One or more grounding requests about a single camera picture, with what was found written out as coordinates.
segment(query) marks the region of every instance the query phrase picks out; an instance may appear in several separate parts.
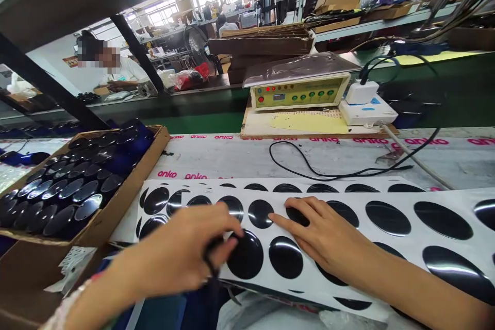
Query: cardboard box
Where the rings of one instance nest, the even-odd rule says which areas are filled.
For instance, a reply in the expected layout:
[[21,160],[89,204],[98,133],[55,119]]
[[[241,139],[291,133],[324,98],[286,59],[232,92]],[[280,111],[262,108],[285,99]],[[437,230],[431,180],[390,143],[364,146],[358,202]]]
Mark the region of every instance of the cardboard box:
[[371,13],[367,14],[366,20],[378,21],[403,17],[409,14],[409,11],[413,8],[413,5],[417,5],[416,9],[419,7],[419,4],[413,4],[411,2],[380,6]]
[[313,31],[316,34],[320,34],[322,32],[327,32],[327,31],[332,31],[334,29],[339,29],[339,28],[344,28],[344,27],[350,27],[350,26],[355,26],[359,23],[359,20],[361,17],[356,17],[356,18],[351,18],[347,21],[342,21],[342,22],[337,22],[337,23],[330,23],[325,26],[319,26],[313,28]]
[[94,88],[93,92],[98,95],[107,95],[110,94],[110,90],[107,87]]
[[[0,258],[1,329],[35,330],[50,318],[62,294],[43,289],[63,278],[58,265],[69,250],[18,241]],[[107,246],[97,249],[74,288],[97,271],[108,253]]]
[[495,29],[456,27],[449,32],[448,43],[450,46],[465,50],[495,50]]
[[330,10],[359,9],[360,1],[361,0],[318,0],[314,13],[320,15]]
[[[47,238],[42,236],[33,236],[23,231],[14,229],[0,228],[0,235],[7,236],[20,241],[32,242],[41,245],[51,246],[83,246],[83,247],[99,247],[104,245],[113,230],[117,227],[118,223],[124,216],[125,212],[129,208],[131,202],[139,193],[143,182],[147,179],[151,170],[155,166],[156,162],[161,156],[162,151],[170,140],[169,132],[166,127],[161,125],[152,125],[148,127],[155,133],[155,139],[150,148],[141,158],[141,161],[136,165],[133,171],[129,174],[124,183],[117,190],[112,199],[108,202],[104,209],[100,209],[96,212],[94,217],[88,223],[88,225],[79,234],[72,239],[72,241],[62,241],[59,239]],[[94,138],[99,137],[102,133],[110,130],[89,131],[86,133],[80,133],[76,135],[72,140],[78,138]],[[50,158],[66,153],[69,150],[69,143],[64,145],[58,151],[56,151]],[[20,189],[24,186],[26,179],[32,173],[36,172],[43,167],[43,164],[47,162],[45,160],[28,174],[24,175],[12,186],[6,189],[0,194],[2,197],[4,194],[14,190]]]

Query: yellow paper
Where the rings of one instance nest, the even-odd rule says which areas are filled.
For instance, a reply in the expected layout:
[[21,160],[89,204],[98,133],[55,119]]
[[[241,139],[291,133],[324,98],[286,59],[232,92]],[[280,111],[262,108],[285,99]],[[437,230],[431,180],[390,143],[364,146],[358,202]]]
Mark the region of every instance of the yellow paper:
[[347,134],[349,132],[349,129],[342,118],[312,114],[292,115],[279,113],[270,121],[270,126],[278,129],[315,131],[317,133],[326,134]]
[[[481,54],[482,52],[451,52],[445,51],[434,56],[423,56],[428,62],[440,62],[449,59],[470,57],[473,55]],[[421,59],[413,56],[397,56],[397,61],[401,65],[412,65],[412,64],[422,64],[424,63]]]

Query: bracelet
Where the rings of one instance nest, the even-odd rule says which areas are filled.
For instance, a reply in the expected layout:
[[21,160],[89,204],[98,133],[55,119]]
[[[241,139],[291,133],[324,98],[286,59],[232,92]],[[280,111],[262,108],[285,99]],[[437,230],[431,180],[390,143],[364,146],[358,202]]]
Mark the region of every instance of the bracelet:
[[82,292],[94,281],[94,277],[90,278],[84,284],[79,286],[76,291],[74,291],[68,298],[65,298],[60,306],[57,308],[55,313],[50,317],[50,319],[42,327],[43,330],[63,330],[65,328],[65,321],[67,315],[71,310],[74,303],[81,296]]

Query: left hand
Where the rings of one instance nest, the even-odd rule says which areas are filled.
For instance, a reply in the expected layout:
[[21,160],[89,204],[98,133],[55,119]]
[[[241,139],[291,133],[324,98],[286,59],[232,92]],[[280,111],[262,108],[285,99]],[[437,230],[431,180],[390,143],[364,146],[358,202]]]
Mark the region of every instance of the left hand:
[[[167,224],[121,252],[108,271],[123,285],[130,285],[136,301],[196,290],[210,276],[203,260],[206,246],[226,231],[244,235],[224,203],[181,209]],[[209,254],[214,267],[220,268],[236,245],[237,239],[230,238],[216,247]]]
[[111,92],[117,93],[124,90],[136,90],[138,88],[137,81],[109,81],[108,82],[108,90]]

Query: worker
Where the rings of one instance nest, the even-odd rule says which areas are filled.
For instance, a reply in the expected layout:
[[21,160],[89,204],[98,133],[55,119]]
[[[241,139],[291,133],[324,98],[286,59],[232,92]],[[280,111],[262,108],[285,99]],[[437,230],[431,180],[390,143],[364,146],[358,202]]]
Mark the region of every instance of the worker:
[[136,62],[130,58],[122,58],[117,48],[109,47],[106,41],[98,40],[87,30],[83,30],[77,38],[77,47],[78,67],[89,65],[106,68],[107,74],[100,86],[108,87],[110,91],[135,90],[138,80],[148,78]]
[[[289,198],[285,206],[301,212],[309,220],[309,226],[303,227],[274,213],[268,217],[291,233],[299,247],[326,272],[433,329],[495,328],[494,311],[490,305],[382,250],[326,202],[315,197]],[[61,304],[42,329],[98,330],[143,298],[198,289],[207,282],[212,268],[218,269],[227,261],[238,243],[236,238],[230,237],[211,250],[208,257],[213,267],[209,268],[204,260],[205,248],[215,236],[225,231],[233,231],[239,237],[244,235],[240,222],[228,213],[224,203],[178,211],[167,224],[117,255],[98,277],[86,281]],[[253,306],[246,316],[229,313],[233,322],[244,320],[246,324],[223,328],[325,328],[322,322],[318,326],[318,315],[285,306],[284,310],[275,313],[274,318],[267,312],[270,306],[266,302],[259,303],[255,303],[258,305]],[[248,303],[233,308],[242,311],[246,305]],[[348,315],[347,324],[352,316]],[[224,321],[219,318],[217,326],[221,326],[220,320]],[[405,321],[398,328],[418,329],[412,322]],[[331,328],[359,330],[378,327],[370,327],[366,321],[360,320],[347,327],[332,324]]]
[[227,22],[227,17],[224,14],[221,14],[217,18],[217,30],[219,37],[222,37],[223,31],[226,30],[238,30],[239,27],[235,23]]

